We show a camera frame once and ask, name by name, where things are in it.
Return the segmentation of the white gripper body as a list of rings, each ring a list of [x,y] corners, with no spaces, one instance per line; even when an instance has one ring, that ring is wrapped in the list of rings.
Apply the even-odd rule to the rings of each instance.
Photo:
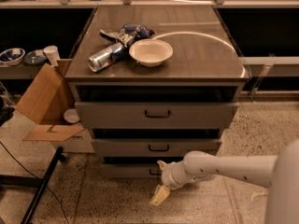
[[[213,167],[207,167],[190,161],[168,163],[162,171],[161,179],[164,186],[171,190],[182,188],[209,178],[215,174]]]

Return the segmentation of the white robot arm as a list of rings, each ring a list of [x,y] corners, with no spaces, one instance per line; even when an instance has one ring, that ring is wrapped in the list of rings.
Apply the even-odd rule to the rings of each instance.
[[[222,175],[269,189],[264,224],[299,224],[299,140],[274,156],[218,157],[191,151],[182,161],[158,165],[162,183],[150,200],[152,205],[161,204],[174,189]]]

